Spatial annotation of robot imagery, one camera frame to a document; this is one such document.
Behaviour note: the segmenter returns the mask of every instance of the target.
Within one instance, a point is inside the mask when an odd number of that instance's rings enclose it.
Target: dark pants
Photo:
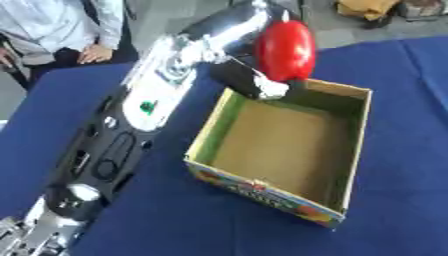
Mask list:
[[[91,6],[90,1],[85,3],[85,7],[86,12],[89,14],[89,16],[92,17],[95,21],[97,21],[95,9]],[[45,73],[53,69],[72,68],[93,64],[118,64],[126,62],[135,62],[139,58],[138,52],[132,44],[131,31],[129,29],[129,24],[126,20],[126,17],[124,19],[121,41],[118,46],[118,49],[114,51],[112,59],[105,62],[81,65],[77,63],[80,54],[81,53],[76,50],[72,50],[69,48],[62,48],[53,54],[55,58],[54,62],[43,65],[28,65],[27,67],[30,68],[30,79],[29,83],[26,86],[24,86],[24,89],[30,91],[36,84],[36,82]]]

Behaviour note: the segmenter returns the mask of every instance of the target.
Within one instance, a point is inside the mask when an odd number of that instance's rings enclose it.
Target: screw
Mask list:
[[[104,119],[104,125],[109,129],[115,129],[118,127],[118,120],[108,116]]]

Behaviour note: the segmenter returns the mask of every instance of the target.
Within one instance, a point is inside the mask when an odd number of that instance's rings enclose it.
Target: person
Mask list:
[[[138,59],[123,0],[0,0],[0,33],[30,69],[26,90],[52,69]]]

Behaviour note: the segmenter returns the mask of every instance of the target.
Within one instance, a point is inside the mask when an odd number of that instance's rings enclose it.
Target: cardboard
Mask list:
[[[338,13],[377,20],[385,16],[398,2],[400,0],[338,0]]]
[[[225,90],[185,162],[201,180],[335,227],[348,209],[371,94],[317,80],[272,102]]]

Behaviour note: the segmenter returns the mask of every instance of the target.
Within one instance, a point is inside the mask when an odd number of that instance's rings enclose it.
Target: robotic arm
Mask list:
[[[179,35],[156,40],[122,86],[105,97],[79,129],[23,221],[0,221],[0,256],[68,255],[132,178],[142,154],[151,150],[154,138],[193,86],[197,64],[215,64],[217,79],[246,97],[283,97],[287,84],[269,80],[232,54],[285,12],[289,13],[267,1],[248,1]],[[222,75],[226,72],[238,76],[229,80]]]

